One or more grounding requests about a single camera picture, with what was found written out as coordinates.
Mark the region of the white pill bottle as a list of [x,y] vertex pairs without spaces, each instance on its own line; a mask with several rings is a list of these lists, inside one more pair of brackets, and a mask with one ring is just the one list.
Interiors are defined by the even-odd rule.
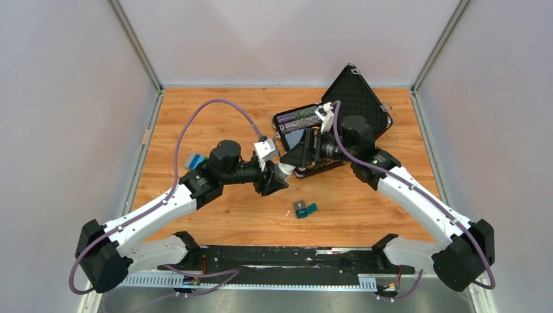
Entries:
[[275,165],[275,176],[285,181],[293,174],[294,170],[295,166],[278,162]]

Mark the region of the teal pill organizer box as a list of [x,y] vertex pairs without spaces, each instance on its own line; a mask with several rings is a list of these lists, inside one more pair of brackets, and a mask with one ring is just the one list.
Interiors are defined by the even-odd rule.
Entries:
[[304,200],[295,201],[293,203],[293,209],[298,219],[306,218],[308,215],[315,213],[318,210],[318,206],[315,203],[309,205]]

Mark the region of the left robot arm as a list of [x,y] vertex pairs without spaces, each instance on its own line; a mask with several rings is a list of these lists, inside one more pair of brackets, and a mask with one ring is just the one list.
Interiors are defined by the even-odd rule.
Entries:
[[158,198],[105,224],[95,219],[84,224],[70,276],[80,267],[91,289],[105,293],[120,285],[129,274],[148,267],[178,263],[184,269],[195,268],[200,252],[187,233],[176,233],[150,243],[144,239],[169,222],[217,199],[226,185],[251,183],[261,196],[287,188],[286,179],[295,168],[274,163],[271,160],[274,153],[271,140],[258,142],[252,158],[246,162],[241,158],[241,146],[237,142],[219,142],[208,158]]

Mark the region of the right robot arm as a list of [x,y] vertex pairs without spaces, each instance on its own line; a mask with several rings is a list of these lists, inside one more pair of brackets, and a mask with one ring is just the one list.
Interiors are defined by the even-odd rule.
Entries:
[[450,289],[464,291],[487,273],[491,290],[496,283],[491,272],[495,261],[494,228],[486,220],[477,222],[456,212],[419,184],[390,153],[375,146],[372,127],[361,115],[350,115],[331,123],[329,132],[304,132],[300,142],[277,164],[287,178],[296,168],[322,159],[350,161],[356,178],[397,203],[422,225],[433,243],[388,235],[374,245],[374,267],[389,272],[407,265],[435,273]]

